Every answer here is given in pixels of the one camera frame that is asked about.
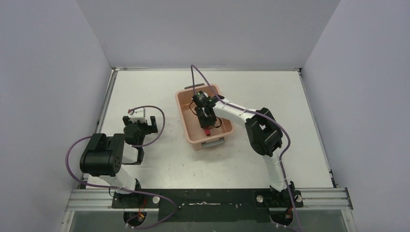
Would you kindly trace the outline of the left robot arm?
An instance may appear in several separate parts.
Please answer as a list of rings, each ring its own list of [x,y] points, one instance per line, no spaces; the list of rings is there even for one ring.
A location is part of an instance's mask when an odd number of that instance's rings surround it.
[[[140,165],[144,159],[144,149],[141,147],[145,136],[158,133],[154,116],[124,116],[122,133],[107,136],[95,133],[91,136],[81,158],[80,170],[93,177],[98,177],[115,187],[115,193],[125,194],[124,202],[131,208],[138,208],[143,203],[143,194],[139,192],[141,185],[122,167],[125,165]]]

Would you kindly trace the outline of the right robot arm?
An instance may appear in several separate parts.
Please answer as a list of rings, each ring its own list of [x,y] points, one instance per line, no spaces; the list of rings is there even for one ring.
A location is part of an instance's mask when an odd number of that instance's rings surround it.
[[[250,146],[262,156],[269,176],[271,195],[264,201],[270,207],[302,207],[301,193],[287,180],[282,162],[282,138],[287,136],[267,108],[247,109],[221,95],[208,96],[198,91],[192,96],[201,128],[210,129],[218,120],[227,119],[246,129]]]

